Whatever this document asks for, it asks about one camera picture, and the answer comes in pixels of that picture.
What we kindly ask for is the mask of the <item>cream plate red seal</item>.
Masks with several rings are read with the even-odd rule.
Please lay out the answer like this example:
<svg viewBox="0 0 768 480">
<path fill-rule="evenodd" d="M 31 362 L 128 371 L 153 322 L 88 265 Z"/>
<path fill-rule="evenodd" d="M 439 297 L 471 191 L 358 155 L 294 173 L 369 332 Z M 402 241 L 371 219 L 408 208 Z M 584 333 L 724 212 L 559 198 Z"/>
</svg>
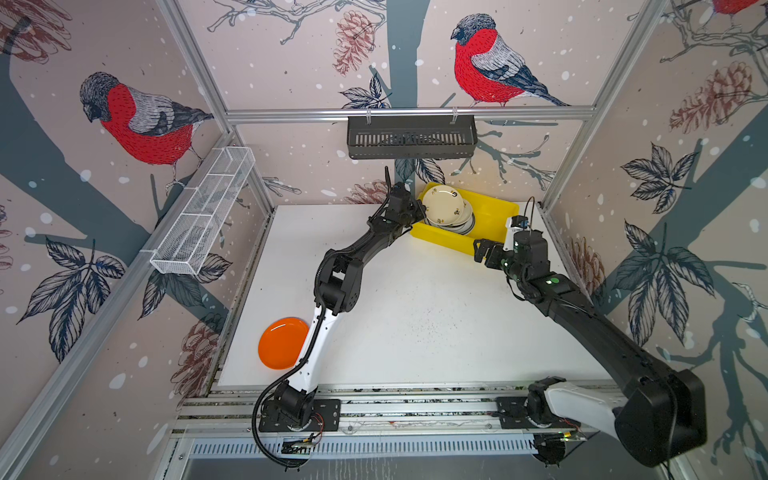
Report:
<svg viewBox="0 0 768 480">
<path fill-rule="evenodd" d="M 427 189 L 421 201 L 426 219 L 433 225 L 453 226 L 462 223 L 469 213 L 469 207 L 461 194 L 447 185 Z"/>
</svg>

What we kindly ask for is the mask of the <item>yellow plastic bin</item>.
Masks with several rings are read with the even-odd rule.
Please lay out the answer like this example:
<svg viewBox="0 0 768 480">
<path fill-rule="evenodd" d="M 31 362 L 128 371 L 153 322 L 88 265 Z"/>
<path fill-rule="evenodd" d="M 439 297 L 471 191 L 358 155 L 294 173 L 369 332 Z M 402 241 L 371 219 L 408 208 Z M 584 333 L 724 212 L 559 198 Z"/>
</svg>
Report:
<svg viewBox="0 0 768 480">
<path fill-rule="evenodd" d="M 430 183 L 419 196 L 436 185 Z M 520 207 L 512 202 L 496 199 L 482 194 L 456 189 L 464 200 L 467 200 L 475 215 L 475 226 L 467 235 L 458 235 L 448 232 L 441 226 L 431 224 L 427 219 L 417 223 L 411 230 L 411 235 L 417 239 L 449 248 L 457 252 L 472 255 L 473 241 L 477 239 L 490 239 L 504 243 L 506 236 L 506 220 L 520 213 Z"/>
</svg>

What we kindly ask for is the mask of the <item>white plate thin green rim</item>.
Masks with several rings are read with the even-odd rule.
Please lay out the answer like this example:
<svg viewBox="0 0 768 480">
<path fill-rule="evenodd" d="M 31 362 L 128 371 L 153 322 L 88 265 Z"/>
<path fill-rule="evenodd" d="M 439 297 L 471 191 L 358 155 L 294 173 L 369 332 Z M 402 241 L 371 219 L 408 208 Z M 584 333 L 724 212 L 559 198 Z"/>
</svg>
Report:
<svg viewBox="0 0 768 480">
<path fill-rule="evenodd" d="M 464 220 L 464 222 L 457 223 L 455 225 L 443 226 L 443 229 L 455 233 L 458 235 L 467 235 L 472 231 L 475 226 L 475 215 L 470 213 Z"/>
</svg>

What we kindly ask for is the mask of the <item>orange plate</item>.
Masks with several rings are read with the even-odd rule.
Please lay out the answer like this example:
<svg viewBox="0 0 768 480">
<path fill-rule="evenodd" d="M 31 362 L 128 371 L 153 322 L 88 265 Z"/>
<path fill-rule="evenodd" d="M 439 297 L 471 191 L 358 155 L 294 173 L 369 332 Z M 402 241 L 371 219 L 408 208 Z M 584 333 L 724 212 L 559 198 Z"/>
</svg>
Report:
<svg viewBox="0 0 768 480">
<path fill-rule="evenodd" d="M 293 367 L 299 359 L 309 332 L 305 321 L 286 317 L 272 323 L 262 333 L 258 344 L 261 363 L 272 370 Z"/>
</svg>

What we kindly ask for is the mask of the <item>cream plate black flower pattern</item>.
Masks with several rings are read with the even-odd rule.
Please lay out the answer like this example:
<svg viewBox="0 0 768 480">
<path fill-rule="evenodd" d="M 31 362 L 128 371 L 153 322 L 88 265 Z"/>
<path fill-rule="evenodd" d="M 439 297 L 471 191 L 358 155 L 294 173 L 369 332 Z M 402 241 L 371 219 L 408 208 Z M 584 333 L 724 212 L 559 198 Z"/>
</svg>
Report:
<svg viewBox="0 0 768 480">
<path fill-rule="evenodd" d="M 453 223 L 442 225 L 442 229 L 462 235 L 463 231 L 470 231 L 473 228 L 474 213 L 472 206 L 467 200 L 463 201 L 463 205 L 464 208 L 459 218 Z"/>
</svg>

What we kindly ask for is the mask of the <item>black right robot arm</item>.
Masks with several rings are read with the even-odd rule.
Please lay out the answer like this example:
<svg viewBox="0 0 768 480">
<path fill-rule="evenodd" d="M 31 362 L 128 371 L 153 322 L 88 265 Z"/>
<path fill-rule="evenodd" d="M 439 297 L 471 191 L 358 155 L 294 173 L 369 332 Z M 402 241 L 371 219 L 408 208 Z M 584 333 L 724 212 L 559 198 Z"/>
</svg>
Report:
<svg viewBox="0 0 768 480">
<path fill-rule="evenodd" d="M 646 467 L 706 444 L 703 382 L 639 347 L 597 312 L 573 281 L 551 271 L 541 231 L 519 229 L 511 246 L 480 239 L 473 248 L 476 262 L 502 271 L 515 297 L 578 340 L 620 390 L 617 395 L 591 393 L 561 377 L 547 377 L 529 386 L 526 410 L 532 423 L 547 426 L 569 419 L 587 424 L 618 440 Z"/>
</svg>

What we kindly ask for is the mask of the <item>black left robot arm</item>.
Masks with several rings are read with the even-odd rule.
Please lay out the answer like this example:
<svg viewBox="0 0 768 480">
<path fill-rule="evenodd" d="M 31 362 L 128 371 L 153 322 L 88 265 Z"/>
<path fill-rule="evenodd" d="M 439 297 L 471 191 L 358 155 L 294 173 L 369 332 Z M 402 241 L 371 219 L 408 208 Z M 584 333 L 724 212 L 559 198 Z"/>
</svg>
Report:
<svg viewBox="0 0 768 480">
<path fill-rule="evenodd" d="M 290 370 L 262 390 L 251 416 L 252 436 L 259 451 L 286 471 L 298 470 L 307 461 L 272 453 L 259 437 L 257 420 L 266 417 L 265 407 L 269 405 L 296 427 L 310 423 L 318 387 L 313 378 L 315 369 L 336 320 L 351 312 L 359 300 L 364 267 L 424 218 L 421 201 L 413 197 L 404 182 L 389 184 L 385 200 L 367 219 L 366 233 L 351 245 L 330 249 L 323 256 L 314 277 L 315 310 L 299 358 Z"/>
</svg>

